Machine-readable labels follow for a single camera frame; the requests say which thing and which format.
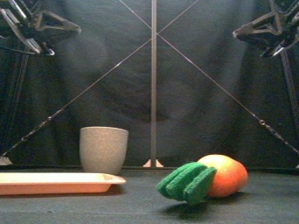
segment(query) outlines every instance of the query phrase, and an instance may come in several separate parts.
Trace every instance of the black backdrop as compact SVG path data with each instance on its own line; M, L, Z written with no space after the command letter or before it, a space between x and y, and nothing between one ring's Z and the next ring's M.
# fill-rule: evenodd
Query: black backdrop
M297 146L281 57L261 59L258 49L231 35L269 12L267 1L158 0L155 89L146 25L153 23L151 1L46 0L42 7L83 32L55 46L54 57L2 52L2 151L106 77L11 151L15 164L79 165L81 128L113 126L130 131L126 165L143 165L151 157L157 91L157 157L166 166L211 153L233 156L247 167L298 165L295 152L205 75Z

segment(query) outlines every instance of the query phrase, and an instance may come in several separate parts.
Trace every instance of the plastic tray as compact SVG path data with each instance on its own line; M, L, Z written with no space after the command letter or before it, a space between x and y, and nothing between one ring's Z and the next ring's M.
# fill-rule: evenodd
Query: plastic tray
M127 181L106 173L0 172L0 195L43 193L103 193Z

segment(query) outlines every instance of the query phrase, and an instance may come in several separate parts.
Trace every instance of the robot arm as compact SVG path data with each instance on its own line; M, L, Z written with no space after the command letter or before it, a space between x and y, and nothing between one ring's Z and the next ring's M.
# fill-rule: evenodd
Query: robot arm
M237 39L255 45L263 52L263 58L275 57L299 41L299 0L282 12L271 3L271 12L241 26L233 32Z
M0 0L0 37L15 35L35 54L54 55L53 46L81 34L81 27L47 10L32 12L23 0Z

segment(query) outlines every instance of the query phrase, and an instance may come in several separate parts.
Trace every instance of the scouring pad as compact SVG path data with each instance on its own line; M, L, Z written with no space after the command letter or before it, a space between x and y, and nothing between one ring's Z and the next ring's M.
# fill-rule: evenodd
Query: scouring pad
M201 163L191 163L187 168L177 175L166 187L166 191L174 200L183 201L183 190L194 179L209 167Z
M197 162L185 164L183 166L181 166L178 169L175 169L165 178L163 180L159 182L159 184L157 185L157 190L158 192L167 198L171 199L171 195L170 193L166 191L166 187L170 185L170 183L173 182L173 180L177 178L177 176L185 171L185 169L187 169L191 166L197 166Z
M198 205L207 195L217 171L214 167L207 168L185 188L183 197L191 206Z

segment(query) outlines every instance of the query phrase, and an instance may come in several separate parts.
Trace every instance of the tray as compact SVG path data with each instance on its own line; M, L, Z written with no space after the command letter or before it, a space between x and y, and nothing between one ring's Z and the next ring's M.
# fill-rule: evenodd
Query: tray
M106 173L0 172L0 195L103 193L127 181Z

